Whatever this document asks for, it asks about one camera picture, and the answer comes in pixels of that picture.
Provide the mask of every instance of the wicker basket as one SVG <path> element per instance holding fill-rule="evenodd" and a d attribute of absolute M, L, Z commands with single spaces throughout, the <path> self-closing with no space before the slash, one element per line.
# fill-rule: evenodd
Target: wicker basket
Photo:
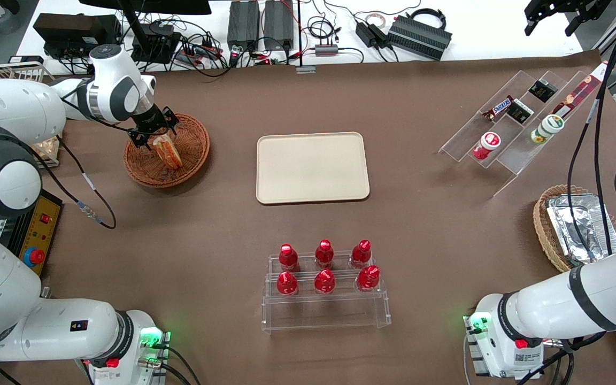
<path fill-rule="evenodd" d="M 572 194 L 583 193 L 588 193 L 588 190 L 572 186 Z M 565 272 L 571 270 L 573 266 L 567 262 L 562 250 L 560 250 L 560 242 L 558 241 L 553 226 L 550 224 L 550 217 L 548 217 L 548 212 L 545 209 L 545 202 L 548 199 L 562 194 L 567 194 L 567 185 L 560 184 L 553 186 L 538 198 L 534 205 L 534 228 L 536 229 L 538 241 L 541 243 L 543 252 L 550 260 L 550 263 L 553 263 L 558 270 Z M 616 231 L 616 220 L 612 215 L 609 215 L 609 217 L 613 224 L 614 231 Z"/>
<path fill-rule="evenodd" d="M 210 139 L 205 127 L 198 120 L 185 114 L 175 114 L 179 123 L 177 135 L 168 132 L 178 149 L 183 166 L 171 170 L 161 161 L 155 150 L 135 147 L 132 141 L 125 144 L 122 159 L 127 173 L 135 182 L 148 187 L 166 188 L 179 185 L 196 174 L 208 158 Z"/>

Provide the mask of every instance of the white table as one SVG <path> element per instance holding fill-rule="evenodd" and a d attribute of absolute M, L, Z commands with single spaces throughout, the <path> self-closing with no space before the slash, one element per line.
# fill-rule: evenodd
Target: white table
<path fill-rule="evenodd" d="M 261 11 L 264 8 L 264 2 L 259 2 Z M 382 2 L 381 0 L 332 0 L 330 3 L 336 5 L 345 5 L 352 12 L 381 10 L 386 13 L 400 11 L 405 7 L 417 5 L 415 0 L 390 0 Z M 524 7 L 528 0 L 493 0 L 477 2 L 476 0 L 456 0 L 455 2 L 445 2 L 443 0 L 425 0 L 420 7 L 430 7 L 442 10 L 446 15 L 447 27 L 446 31 L 451 32 L 452 40 L 450 45 L 443 54 L 442 60 L 468 60 L 468 59 L 497 59 L 497 58 L 527 58 L 536 56 L 565 56 L 572 53 L 582 51 L 579 41 L 576 37 L 565 36 L 565 27 L 569 24 L 567 18 L 563 14 L 556 14 L 549 17 L 538 24 L 538 27 L 531 36 L 524 35 L 524 27 L 526 19 L 524 17 Z M 325 9 L 322 0 L 315 0 L 315 4 L 320 11 L 327 11 L 327 18 L 332 21 L 334 14 Z M 213 36 L 222 42 L 222 48 L 225 50 L 225 56 L 228 56 L 227 49 L 227 24 L 229 20 L 230 2 L 215 1 L 210 2 L 213 13 L 205 16 L 181 16 L 181 19 L 195 22 L 201 27 L 212 32 Z M 298 4 L 294 0 L 294 14 L 298 17 Z M 339 47 L 354 47 L 365 53 L 366 63 L 379 63 L 382 59 L 374 49 L 367 49 L 362 41 L 355 34 L 356 23 L 353 17 L 347 10 L 341 8 L 330 7 L 336 12 L 337 27 L 342 27 L 339 32 L 340 42 Z M 61 63 L 51 59 L 44 54 L 44 40 L 33 29 L 34 21 L 37 16 L 42 13 L 59 13 L 59 14 L 78 14 L 101 15 L 112 14 L 112 10 L 99 7 L 90 7 L 79 3 L 77 0 L 40 0 L 37 9 L 32 17 L 32 21 L 27 27 L 25 37 L 20 42 L 18 55 L 39 55 L 44 58 L 44 66 L 54 75 L 68 74 L 68 70 Z M 301 22 L 306 26 L 308 18 L 317 15 L 315 6 L 310 2 L 301 3 Z M 153 19 L 158 19 L 159 15 L 154 15 Z M 166 19 L 169 15 L 163 14 L 160 19 Z M 430 25 L 438 25 L 438 21 L 428 15 L 420 15 L 415 18 L 418 21 L 427 22 Z M 386 16 L 386 26 L 383 31 L 386 33 L 394 22 L 394 16 Z M 182 31 L 176 25 L 176 30 L 182 32 L 184 36 L 201 32 L 192 25 L 188 25 L 186 31 Z M 127 22 L 123 24 L 124 29 L 127 29 Z M 294 50 L 291 53 L 298 51 L 298 29 L 295 32 Z M 306 45 L 305 34 L 303 37 L 303 47 Z M 129 32 L 125 39 L 127 47 L 132 46 L 134 34 Z M 319 44 L 319 40 L 313 36 L 308 39 L 309 47 Z M 403 49 L 396 49 L 396 53 L 401 61 L 410 60 L 428 60 Z M 391 51 L 388 49 L 383 52 L 387 59 L 394 59 Z M 284 59 L 284 53 L 277 51 L 272 54 L 272 58 Z M 340 51 L 340 54 L 334 57 L 318 58 L 313 54 L 306 54 L 303 60 L 304 65 L 308 64 L 334 64 L 334 63 L 357 63 L 360 61 L 360 54 L 356 51 Z M 293 64 L 298 64 L 298 60 L 294 60 Z M 163 71 L 163 64 L 152 64 L 148 71 Z"/>

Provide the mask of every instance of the rectangular tray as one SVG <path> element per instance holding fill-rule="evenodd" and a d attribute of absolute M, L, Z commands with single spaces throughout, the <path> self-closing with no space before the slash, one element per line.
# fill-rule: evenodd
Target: rectangular tray
<path fill-rule="evenodd" d="M 361 134 L 271 135 L 258 140 L 256 198 L 260 203 L 348 201 L 367 195 Z"/>

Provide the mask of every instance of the brown tabletop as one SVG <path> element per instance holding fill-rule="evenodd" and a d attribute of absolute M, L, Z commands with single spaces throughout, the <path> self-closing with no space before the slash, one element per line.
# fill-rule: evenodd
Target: brown tabletop
<path fill-rule="evenodd" d="M 493 199 L 505 173 L 470 160 L 457 164 L 437 154 L 438 147 L 516 71 L 537 78 L 550 69 L 569 79 L 598 63 L 599 56 L 589 52 L 321 66 L 314 75 L 267 66 L 232 70 L 215 81 L 195 72 L 159 74 L 156 102 L 198 118 L 210 133 L 205 172 L 170 190 L 142 188 L 122 165 L 125 134 L 69 122 L 66 142 L 112 205 L 118 228 L 103 229 L 67 205 L 45 271 L 49 285 L 59 298 L 99 299 L 116 309 L 148 312 L 173 332 L 174 348 L 203 385 L 464 383 L 462 316 L 486 294 L 518 290 L 557 273 L 541 251 L 531 212 L 544 190 L 565 182 L 591 100 Z M 609 212 L 616 216 L 616 107 L 607 100 L 601 173 Z M 364 137 L 369 198 L 278 206 L 256 201 L 261 136 L 340 131 Z M 67 154 L 54 171 L 107 217 Z M 574 181 L 594 190 L 593 177 L 591 133 Z M 68 202 L 50 180 L 45 183 Z M 335 249 L 372 241 L 393 324 L 379 330 L 262 332 L 267 255 L 284 242 L 311 251 L 323 238 Z M 616 333 L 582 349 L 576 359 L 572 385 L 616 383 Z M 2 366 L 25 385 L 86 383 L 71 361 Z"/>

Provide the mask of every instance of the foil tray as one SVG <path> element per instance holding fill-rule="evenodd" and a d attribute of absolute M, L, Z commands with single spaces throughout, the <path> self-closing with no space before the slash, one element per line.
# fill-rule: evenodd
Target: foil tray
<path fill-rule="evenodd" d="M 546 210 L 557 234 L 565 259 L 572 266 L 581 266 L 608 256 L 605 245 L 603 214 L 607 217 L 612 252 L 616 253 L 616 231 L 607 210 L 601 210 L 597 195 L 573 194 L 574 221 L 569 210 L 567 195 L 548 199 Z M 582 235 L 576 233 L 576 227 Z"/>

